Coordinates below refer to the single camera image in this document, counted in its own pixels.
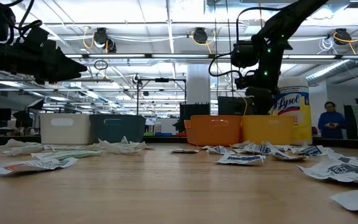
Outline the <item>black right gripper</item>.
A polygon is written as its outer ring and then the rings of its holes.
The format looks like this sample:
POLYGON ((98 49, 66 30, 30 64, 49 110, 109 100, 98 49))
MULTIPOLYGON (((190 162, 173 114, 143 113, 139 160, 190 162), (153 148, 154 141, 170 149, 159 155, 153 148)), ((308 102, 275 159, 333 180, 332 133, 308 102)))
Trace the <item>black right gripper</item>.
MULTIPOLYGON (((278 78, 281 74, 281 62, 259 62, 258 68, 250 70, 246 75, 246 95, 265 98, 261 102, 262 115, 270 114, 274 99, 271 97, 278 93, 278 78)), ((259 107, 253 98, 249 99, 250 115, 259 115, 259 107)))

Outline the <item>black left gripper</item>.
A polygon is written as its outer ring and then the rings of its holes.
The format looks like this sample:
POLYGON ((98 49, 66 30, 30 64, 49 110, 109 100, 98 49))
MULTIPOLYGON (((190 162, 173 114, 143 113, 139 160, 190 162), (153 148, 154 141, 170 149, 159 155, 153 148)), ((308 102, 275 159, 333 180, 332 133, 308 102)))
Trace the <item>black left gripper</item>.
POLYGON ((86 66, 66 57, 54 40, 46 40, 35 50, 25 48, 24 43, 9 47, 9 72, 32 75, 39 83, 77 79, 86 71, 86 66))

